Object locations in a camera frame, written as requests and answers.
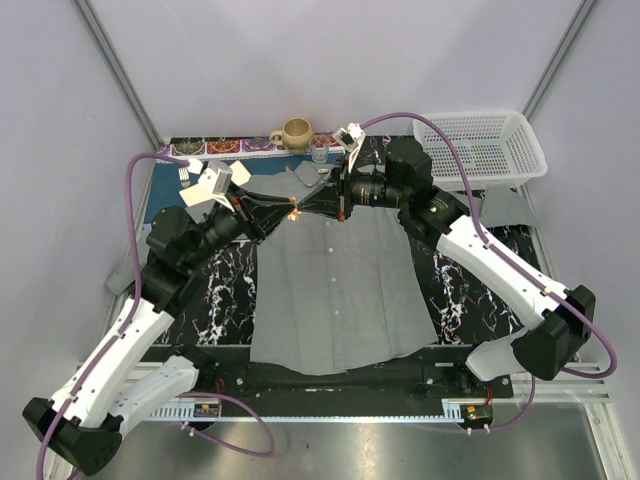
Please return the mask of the grey button shirt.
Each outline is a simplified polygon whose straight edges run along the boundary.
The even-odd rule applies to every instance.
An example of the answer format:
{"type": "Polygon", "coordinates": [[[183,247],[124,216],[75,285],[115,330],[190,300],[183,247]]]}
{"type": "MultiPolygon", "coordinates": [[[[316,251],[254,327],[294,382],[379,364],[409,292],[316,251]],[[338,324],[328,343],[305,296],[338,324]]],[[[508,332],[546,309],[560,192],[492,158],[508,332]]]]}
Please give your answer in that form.
{"type": "Polygon", "coordinates": [[[328,375],[416,352],[436,340],[410,240],[394,210],[345,222],[302,214],[257,248],[255,362],[328,375]]]}

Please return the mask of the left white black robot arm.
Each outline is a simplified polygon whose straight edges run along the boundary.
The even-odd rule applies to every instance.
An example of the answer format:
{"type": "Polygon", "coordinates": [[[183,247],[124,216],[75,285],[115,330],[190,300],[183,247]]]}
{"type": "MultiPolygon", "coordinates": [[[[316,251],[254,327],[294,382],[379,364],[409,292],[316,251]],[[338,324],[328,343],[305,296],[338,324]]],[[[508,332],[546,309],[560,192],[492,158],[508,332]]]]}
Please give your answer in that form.
{"type": "Polygon", "coordinates": [[[216,397],[215,359],[177,346],[156,371],[136,384],[125,380],[155,340],[197,295],[201,268],[244,236],[265,240],[295,209],[293,200],[231,186],[223,204],[195,221],[180,206],[161,209],[146,238],[147,262],[134,270],[133,294],[86,362],[50,398],[32,398],[22,416],[47,450],[86,476],[100,472],[124,437],[151,413],[180,396],[216,397]]]}

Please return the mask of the orange brooch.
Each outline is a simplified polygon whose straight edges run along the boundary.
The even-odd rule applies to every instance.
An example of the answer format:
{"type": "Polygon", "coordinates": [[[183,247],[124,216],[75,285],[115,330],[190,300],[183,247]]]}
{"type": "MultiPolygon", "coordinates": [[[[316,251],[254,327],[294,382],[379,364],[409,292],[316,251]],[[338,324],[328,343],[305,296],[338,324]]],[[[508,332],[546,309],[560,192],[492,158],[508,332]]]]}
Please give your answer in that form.
{"type": "Polygon", "coordinates": [[[287,219],[292,222],[297,222],[300,219],[301,212],[298,209],[298,203],[295,196],[290,198],[292,209],[287,215],[287,219]]]}

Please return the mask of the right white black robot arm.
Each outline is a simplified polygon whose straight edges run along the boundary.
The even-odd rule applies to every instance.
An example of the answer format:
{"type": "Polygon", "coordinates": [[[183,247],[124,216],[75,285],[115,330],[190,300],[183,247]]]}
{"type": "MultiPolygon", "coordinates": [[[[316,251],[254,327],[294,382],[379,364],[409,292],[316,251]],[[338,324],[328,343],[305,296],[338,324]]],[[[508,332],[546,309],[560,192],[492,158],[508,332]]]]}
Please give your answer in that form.
{"type": "Polygon", "coordinates": [[[434,186],[431,166],[416,140],[395,139],[387,146],[383,171],[349,170],[342,161],[298,207],[339,221],[357,206],[395,209],[411,239],[456,261],[510,307],[522,329],[469,354],[453,374],[460,393],[476,396],[490,380],[513,373],[554,379],[591,336],[594,293],[547,277],[476,226],[468,207],[434,186]]]}

